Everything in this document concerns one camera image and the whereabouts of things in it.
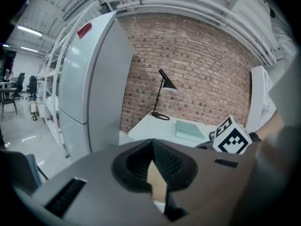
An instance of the black slot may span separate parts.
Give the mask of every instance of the black slot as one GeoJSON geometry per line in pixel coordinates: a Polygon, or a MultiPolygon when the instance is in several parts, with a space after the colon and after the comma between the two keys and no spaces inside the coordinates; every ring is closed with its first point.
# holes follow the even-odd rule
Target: black slot
{"type": "Polygon", "coordinates": [[[236,168],[238,165],[238,162],[228,161],[221,158],[215,159],[214,162],[230,168],[236,168]]]}
{"type": "Polygon", "coordinates": [[[46,206],[46,209],[58,217],[62,217],[67,211],[71,203],[79,194],[85,181],[80,179],[72,179],[46,206]]]}

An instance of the freezer drawer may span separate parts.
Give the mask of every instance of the freezer drawer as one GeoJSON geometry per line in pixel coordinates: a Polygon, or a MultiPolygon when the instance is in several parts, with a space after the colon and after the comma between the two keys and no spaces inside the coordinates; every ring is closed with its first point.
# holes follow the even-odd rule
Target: freezer drawer
{"type": "Polygon", "coordinates": [[[60,110],[60,125],[63,139],[72,162],[91,153],[88,124],[81,124],[60,110]]]}

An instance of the white shelving unit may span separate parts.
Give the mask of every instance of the white shelving unit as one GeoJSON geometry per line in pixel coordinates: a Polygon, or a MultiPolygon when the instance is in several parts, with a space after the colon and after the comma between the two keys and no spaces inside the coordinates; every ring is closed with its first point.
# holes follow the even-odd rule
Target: white shelving unit
{"type": "Polygon", "coordinates": [[[60,146],[65,157],[68,157],[69,153],[64,145],[62,130],[60,129],[58,107],[58,86],[62,74],[63,61],[71,39],[76,32],[84,26],[87,21],[101,15],[101,13],[95,9],[98,3],[98,1],[95,1],[87,6],[62,29],[55,43],[47,52],[43,67],[40,71],[40,82],[43,87],[43,104],[39,105],[40,115],[45,119],[50,133],[60,146]]]}
{"type": "Polygon", "coordinates": [[[252,100],[246,131],[255,132],[272,117],[276,107],[269,97],[269,90],[274,86],[267,71],[258,66],[252,69],[252,100]]]}

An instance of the black desk lamp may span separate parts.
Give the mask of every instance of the black desk lamp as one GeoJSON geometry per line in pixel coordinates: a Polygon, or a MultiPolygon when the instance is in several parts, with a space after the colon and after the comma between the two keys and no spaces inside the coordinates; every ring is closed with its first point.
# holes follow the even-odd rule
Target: black desk lamp
{"type": "Polygon", "coordinates": [[[155,103],[155,107],[154,109],[151,109],[151,110],[147,110],[146,108],[146,111],[149,115],[152,115],[158,119],[161,119],[161,120],[165,120],[165,121],[168,121],[170,120],[170,118],[166,115],[163,115],[159,112],[156,112],[156,107],[157,107],[157,103],[159,101],[159,97],[160,97],[160,91],[161,91],[161,88],[162,89],[165,89],[165,90],[170,90],[170,91],[175,91],[177,92],[178,89],[176,88],[176,86],[174,86],[174,84],[171,82],[171,80],[169,79],[169,77],[164,73],[163,70],[159,70],[159,73],[162,75],[162,81],[161,81],[161,85],[160,85],[160,89],[159,89],[159,92],[157,93],[157,98],[156,98],[156,103],[155,103]]]}

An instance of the glossy floor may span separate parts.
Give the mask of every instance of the glossy floor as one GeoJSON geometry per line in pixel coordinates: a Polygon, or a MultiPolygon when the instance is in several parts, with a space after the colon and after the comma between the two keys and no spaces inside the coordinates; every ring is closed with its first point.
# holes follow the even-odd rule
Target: glossy floor
{"type": "Polygon", "coordinates": [[[43,119],[31,119],[28,100],[16,100],[17,112],[12,104],[5,105],[0,126],[9,151],[34,154],[37,165],[49,178],[68,167],[71,160],[65,158],[61,148],[50,134],[43,119]]]}

